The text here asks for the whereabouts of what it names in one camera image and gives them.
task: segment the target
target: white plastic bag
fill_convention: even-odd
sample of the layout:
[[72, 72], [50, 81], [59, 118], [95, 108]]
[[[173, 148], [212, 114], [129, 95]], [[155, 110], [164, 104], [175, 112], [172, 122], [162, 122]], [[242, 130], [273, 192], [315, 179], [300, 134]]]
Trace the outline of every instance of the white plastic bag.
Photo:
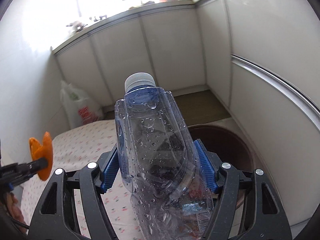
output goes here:
[[71, 129], [103, 119], [101, 105], [81, 89], [61, 81], [60, 100]]

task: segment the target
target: transparent plastic bottle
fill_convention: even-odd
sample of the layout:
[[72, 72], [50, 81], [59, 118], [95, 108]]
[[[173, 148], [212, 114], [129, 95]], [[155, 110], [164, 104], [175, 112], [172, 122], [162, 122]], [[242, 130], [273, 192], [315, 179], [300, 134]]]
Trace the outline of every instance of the transparent plastic bottle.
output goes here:
[[194, 240], [213, 202], [198, 153], [170, 91], [136, 73], [115, 106], [122, 180], [145, 240]]

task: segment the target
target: wooden floor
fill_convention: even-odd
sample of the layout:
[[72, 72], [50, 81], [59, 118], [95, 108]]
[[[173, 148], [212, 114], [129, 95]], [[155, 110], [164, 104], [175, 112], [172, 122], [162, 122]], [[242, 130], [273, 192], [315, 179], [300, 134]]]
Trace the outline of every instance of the wooden floor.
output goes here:
[[[230, 114], [210, 90], [177, 96], [174, 99], [187, 126], [230, 117]], [[105, 120], [114, 118], [114, 111], [105, 113]]]

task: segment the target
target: white bottle cap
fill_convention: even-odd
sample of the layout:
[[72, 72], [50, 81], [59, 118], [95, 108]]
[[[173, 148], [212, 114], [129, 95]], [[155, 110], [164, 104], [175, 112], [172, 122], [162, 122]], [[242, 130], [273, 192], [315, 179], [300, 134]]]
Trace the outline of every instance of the white bottle cap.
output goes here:
[[142, 85], [155, 87], [156, 83], [153, 77], [148, 73], [144, 73], [144, 72], [135, 73], [126, 79], [124, 83], [125, 93], [128, 93], [131, 89], [138, 86], [142, 86]]

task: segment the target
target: orange plastic claw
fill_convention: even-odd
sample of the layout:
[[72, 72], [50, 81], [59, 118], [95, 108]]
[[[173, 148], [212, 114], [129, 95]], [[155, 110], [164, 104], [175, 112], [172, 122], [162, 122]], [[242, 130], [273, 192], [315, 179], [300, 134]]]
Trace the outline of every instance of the orange plastic claw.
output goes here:
[[39, 178], [45, 181], [50, 176], [53, 163], [52, 139], [50, 133], [46, 132], [44, 134], [42, 143], [43, 145], [35, 138], [29, 139], [32, 160], [35, 161], [44, 157], [48, 161], [48, 166], [37, 173]]

